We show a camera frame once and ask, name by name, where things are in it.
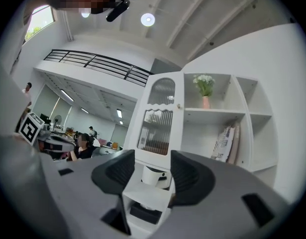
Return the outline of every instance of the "tree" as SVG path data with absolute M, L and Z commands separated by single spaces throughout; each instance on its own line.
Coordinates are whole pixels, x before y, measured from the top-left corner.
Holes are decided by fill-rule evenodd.
M 31 36 L 33 36 L 35 33 L 39 32 L 42 28 L 40 26 L 36 26 L 33 28 L 33 31 L 31 32 L 30 29 L 28 29 L 28 32 L 25 35 L 25 40 L 27 41 Z

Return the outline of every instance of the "black railing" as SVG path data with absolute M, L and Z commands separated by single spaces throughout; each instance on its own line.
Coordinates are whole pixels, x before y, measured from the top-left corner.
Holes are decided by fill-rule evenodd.
M 145 87 L 153 73 L 138 66 L 90 52 L 53 49 L 44 60 L 73 64 L 110 74 Z

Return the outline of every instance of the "pink vase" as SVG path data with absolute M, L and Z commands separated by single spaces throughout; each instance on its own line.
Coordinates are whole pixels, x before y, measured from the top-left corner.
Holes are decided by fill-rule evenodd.
M 203 97 L 203 108 L 204 109 L 209 109 L 210 108 L 209 98 L 208 97 Z

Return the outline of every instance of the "cabinet door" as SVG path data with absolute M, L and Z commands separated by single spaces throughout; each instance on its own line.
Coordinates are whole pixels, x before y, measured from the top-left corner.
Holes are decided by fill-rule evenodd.
M 184 119 L 184 73 L 148 78 L 130 139 L 135 159 L 144 165 L 170 169 L 170 151 L 180 150 Z

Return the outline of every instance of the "round ceiling light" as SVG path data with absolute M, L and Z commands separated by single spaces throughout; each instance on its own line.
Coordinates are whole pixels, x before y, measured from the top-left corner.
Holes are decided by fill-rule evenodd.
M 89 14 L 89 13 L 82 13 L 81 15 L 82 15 L 82 17 L 83 17 L 83 18 L 87 18 L 87 17 L 89 17 L 89 16 L 90 16 L 90 14 Z
M 144 26 L 152 26 L 155 23 L 155 17 L 153 14 L 150 13 L 145 13 L 142 17 L 141 17 L 141 22 Z

